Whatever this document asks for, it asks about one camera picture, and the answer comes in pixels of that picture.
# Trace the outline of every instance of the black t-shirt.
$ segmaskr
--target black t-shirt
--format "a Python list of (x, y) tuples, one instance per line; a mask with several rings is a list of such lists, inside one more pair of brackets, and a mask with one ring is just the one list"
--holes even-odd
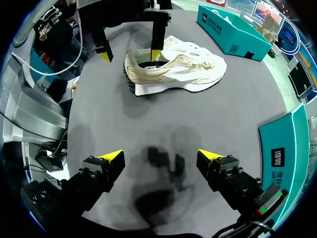
[[(72, 17), (76, 11), (76, 4), (69, 6), (65, 2), (58, 2), (49, 9), (45, 20), (39, 20), (35, 26), (35, 47), (45, 51), (50, 57), (57, 58), (70, 43), (73, 36), (71, 26), (66, 19)], [(45, 31), (47, 38), (40, 41), (41, 33)]]

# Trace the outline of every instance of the sneaker sole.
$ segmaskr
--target sneaker sole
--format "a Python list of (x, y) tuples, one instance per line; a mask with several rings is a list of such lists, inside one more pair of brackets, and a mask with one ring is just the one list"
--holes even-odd
[(198, 93), (205, 91), (209, 89), (210, 87), (214, 86), (216, 83), (218, 83), (222, 78), (219, 78), (213, 82), (205, 83), (205, 84), (191, 84), (191, 83), (151, 83), (151, 84), (136, 84), (133, 83), (128, 74), (126, 73), (125, 68), (123, 69), (123, 72), (128, 79), (128, 85), (130, 88), (130, 91), (135, 94), (136, 96), (143, 96), (143, 95), (149, 95), (149, 94), (155, 94), (155, 93), (161, 93), (167, 89), (170, 88), (182, 88), (186, 91), (192, 92), (192, 93)]

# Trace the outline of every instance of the white sneaker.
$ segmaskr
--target white sneaker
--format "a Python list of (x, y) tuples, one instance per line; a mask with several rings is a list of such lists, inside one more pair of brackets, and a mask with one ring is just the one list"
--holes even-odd
[(129, 83), (130, 90), (141, 96), (168, 88), (204, 91), (221, 80), (227, 64), (205, 48), (169, 36), (154, 62), (151, 49), (135, 50), (126, 55), (124, 68), (133, 82)]

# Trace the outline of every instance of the gray table surface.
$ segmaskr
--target gray table surface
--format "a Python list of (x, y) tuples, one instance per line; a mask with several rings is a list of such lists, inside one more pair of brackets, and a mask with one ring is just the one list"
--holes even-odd
[(70, 112), (68, 167), (73, 176), (88, 156), (123, 149), (126, 168), (83, 216), (117, 230), (151, 227), (160, 235), (210, 237), (235, 223), (239, 213), (211, 191), (196, 168), (197, 150), (234, 155), (248, 174), (260, 177), (258, 127), (286, 107), (263, 62), (225, 55), (196, 23), (196, 12), (171, 15), (165, 36), (223, 57), (223, 79), (200, 93), (175, 89), (136, 97), (122, 72), (124, 58), (129, 48), (150, 47), (152, 24), (106, 29), (113, 62), (92, 53), (83, 68)]

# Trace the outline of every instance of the teal box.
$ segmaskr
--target teal box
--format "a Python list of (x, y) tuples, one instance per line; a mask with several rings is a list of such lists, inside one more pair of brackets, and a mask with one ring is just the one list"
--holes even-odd
[(273, 216), (275, 224), (294, 209), (303, 189), (309, 162), (310, 137), (304, 104), (259, 127), (262, 144), (262, 189), (275, 184), (289, 192)]
[(221, 9), (199, 5), (197, 23), (228, 55), (262, 61), (272, 47), (270, 42), (245, 20)]

